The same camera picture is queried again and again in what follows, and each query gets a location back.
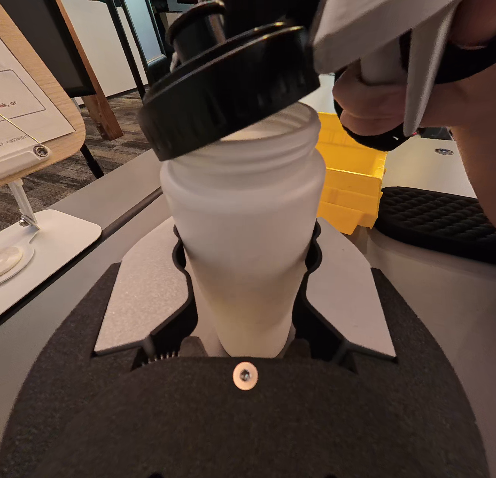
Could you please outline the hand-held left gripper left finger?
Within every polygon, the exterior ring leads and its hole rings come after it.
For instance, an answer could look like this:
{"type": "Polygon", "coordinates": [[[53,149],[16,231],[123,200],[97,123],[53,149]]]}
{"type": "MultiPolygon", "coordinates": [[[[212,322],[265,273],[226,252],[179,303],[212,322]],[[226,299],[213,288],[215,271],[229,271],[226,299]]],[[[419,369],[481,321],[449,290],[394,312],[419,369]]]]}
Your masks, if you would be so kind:
{"type": "Polygon", "coordinates": [[[179,353],[197,326],[191,277],[175,221],[167,219],[122,258],[94,346],[97,356],[142,349],[179,353]]]}

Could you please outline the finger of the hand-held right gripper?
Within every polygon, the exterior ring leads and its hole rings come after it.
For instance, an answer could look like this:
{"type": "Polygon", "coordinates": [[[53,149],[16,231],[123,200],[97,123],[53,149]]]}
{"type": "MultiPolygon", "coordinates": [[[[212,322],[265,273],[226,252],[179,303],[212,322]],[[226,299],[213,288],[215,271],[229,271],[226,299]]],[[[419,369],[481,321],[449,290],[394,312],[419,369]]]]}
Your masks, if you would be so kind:
{"type": "Polygon", "coordinates": [[[451,2],[412,29],[403,122],[405,136],[412,136],[420,126],[458,4],[451,2]]]}
{"type": "Polygon", "coordinates": [[[318,74],[371,54],[458,0],[221,0],[228,35],[292,19],[308,31],[318,74]]]}

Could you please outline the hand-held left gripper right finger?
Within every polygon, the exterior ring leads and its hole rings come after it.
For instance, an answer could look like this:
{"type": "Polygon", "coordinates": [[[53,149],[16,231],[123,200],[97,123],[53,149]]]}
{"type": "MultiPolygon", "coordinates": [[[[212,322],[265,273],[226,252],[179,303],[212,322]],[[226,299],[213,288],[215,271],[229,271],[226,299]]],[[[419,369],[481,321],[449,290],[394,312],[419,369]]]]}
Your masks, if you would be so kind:
{"type": "Polygon", "coordinates": [[[306,272],[293,306],[295,338],[314,360],[344,360],[361,353],[396,359],[367,259],[343,234],[317,219],[305,258],[306,272]]]}

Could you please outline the white plastic bottle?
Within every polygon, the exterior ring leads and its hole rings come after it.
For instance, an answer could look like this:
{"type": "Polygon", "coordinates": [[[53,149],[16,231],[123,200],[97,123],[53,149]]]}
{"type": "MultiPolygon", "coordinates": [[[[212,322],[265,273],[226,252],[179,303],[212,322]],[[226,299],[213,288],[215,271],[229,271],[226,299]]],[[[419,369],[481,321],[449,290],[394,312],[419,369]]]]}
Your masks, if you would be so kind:
{"type": "Polygon", "coordinates": [[[286,344],[326,165],[317,112],[296,102],[164,161],[160,182],[220,344],[274,358],[286,344]]]}

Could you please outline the yellow plastic bin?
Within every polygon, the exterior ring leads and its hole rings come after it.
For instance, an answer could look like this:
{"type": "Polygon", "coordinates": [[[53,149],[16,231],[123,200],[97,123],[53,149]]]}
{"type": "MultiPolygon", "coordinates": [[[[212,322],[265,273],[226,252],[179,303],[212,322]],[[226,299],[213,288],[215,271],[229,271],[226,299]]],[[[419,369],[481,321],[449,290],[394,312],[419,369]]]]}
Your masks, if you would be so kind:
{"type": "Polygon", "coordinates": [[[316,149],[325,161],[326,178],[317,216],[346,235],[357,227],[372,228],[382,197],[387,153],[353,140],[337,114],[318,115],[321,127],[316,149]]]}

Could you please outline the black bottle lid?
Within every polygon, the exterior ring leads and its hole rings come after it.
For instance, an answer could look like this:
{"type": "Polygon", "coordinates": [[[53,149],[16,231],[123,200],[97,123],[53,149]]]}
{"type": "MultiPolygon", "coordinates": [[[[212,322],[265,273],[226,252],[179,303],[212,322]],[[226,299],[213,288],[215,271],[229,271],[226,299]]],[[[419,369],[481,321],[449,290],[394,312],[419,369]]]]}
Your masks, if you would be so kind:
{"type": "Polygon", "coordinates": [[[159,161],[206,147],[294,104],[319,87],[307,29],[273,22],[228,37],[220,0],[171,26],[179,65],[149,87],[138,114],[159,161]]]}

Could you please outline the person's right hand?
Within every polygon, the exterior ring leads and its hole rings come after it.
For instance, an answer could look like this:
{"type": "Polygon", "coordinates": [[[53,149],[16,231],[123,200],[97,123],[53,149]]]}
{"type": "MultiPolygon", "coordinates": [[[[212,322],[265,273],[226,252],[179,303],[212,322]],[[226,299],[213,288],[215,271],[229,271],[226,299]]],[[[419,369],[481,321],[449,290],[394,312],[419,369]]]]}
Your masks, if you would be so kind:
{"type": "MultiPolygon", "coordinates": [[[[403,122],[406,86],[366,85],[359,64],[337,80],[333,97],[343,109],[343,126],[354,134],[375,136],[403,122]]],[[[495,65],[435,85],[420,126],[450,128],[475,195],[495,226],[495,65]]]]}

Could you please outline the black textured pad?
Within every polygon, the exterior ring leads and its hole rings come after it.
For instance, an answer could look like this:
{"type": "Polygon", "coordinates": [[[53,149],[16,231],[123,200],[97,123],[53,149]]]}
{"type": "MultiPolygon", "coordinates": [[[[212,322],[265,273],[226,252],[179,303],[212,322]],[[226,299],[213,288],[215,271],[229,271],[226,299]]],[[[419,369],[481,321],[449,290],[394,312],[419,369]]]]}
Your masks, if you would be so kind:
{"type": "Polygon", "coordinates": [[[374,228],[404,244],[495,265],[495,227],[472,197],[383,188],[374,228]]]}

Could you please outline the black metal stand leg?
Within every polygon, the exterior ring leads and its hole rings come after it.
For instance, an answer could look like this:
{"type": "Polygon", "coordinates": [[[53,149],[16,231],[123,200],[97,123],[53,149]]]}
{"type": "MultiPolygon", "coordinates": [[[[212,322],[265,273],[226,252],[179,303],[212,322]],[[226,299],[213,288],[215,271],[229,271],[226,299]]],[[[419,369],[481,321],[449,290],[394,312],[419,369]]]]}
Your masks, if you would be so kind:
{"type": "Polygon", "coordinates": [[[84,157],[84,160],[88,168],[90,169],[91,173],[93,174],[93,176],[96,179],[104,177],[104,172],[102,168],[100,167],[100,165],[98,164],[98,162],[96,161],[96,159],[94,158],[94,156],[92,155],[92,153],[90,152],[89,148],[86,146],[85,143],[83,143],[83,145],[81,146],[80,152],[84,157]]]}
{"type": "Polygon", "coordinates": [[[140,75],[139,69],[137,67],[136,61],[134,60],[133,52],[132,52],[131,47],[129,45],[129,42],[127,40],[127,35],[125,32],[125,29],[123,28],[121,19],[119,17],[119,13],[117,11],[115,1],[114,0],[105,0],[105,4],[108,7],[110,17],[111,17],[112,22],[114,24],[115,31],[117,32],[119,41],[121,43],[121,47],[122,47],[123,52],[125,54],[127,64],[129,66],[129,69],[130,69],[131,74],[133,76],[138,93],[140,95],[140,98],[143,99],[145,96],[145,87],[144,87],[143,81],[141,79],[141,75],[140,75]]]}

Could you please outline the wooden furniture leg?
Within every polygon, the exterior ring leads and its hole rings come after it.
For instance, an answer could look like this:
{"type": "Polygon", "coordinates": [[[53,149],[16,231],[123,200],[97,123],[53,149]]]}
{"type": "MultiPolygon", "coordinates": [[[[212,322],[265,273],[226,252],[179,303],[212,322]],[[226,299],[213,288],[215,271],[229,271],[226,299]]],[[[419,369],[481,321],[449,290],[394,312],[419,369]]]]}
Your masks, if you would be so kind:
{"type": "Polygon", "coordinates": [[[68,31],[74,41],[79,57],[82,60],[83,66],[88,73],[91,84],[95,90],[95,94],[82,96],[84,105],[86,106],[91,119],[95,122],[96,128],[104,140],[115,140],[123,136],[121,127],[111,109],[107,97],[105,96],[102,87],[96,77],[96,74],[90,64],[90,61],[84,51],[84,48],[77,36],[77,33],[71,23],[71,20],[62,4],[61,0],[55,0],[61,16],[68,28],[68,31]]]}

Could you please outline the wooden edged instruction board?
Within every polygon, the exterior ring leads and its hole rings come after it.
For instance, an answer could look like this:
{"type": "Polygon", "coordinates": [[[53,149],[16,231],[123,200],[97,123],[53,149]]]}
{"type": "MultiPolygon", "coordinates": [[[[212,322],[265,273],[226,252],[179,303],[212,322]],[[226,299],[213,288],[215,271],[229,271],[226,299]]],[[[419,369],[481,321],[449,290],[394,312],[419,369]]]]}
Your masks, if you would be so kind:
{"type": "Polygon", "coordinates": [[[79,109],[1,8],[1,186],[76,154],[85,137],[79,109]]]}

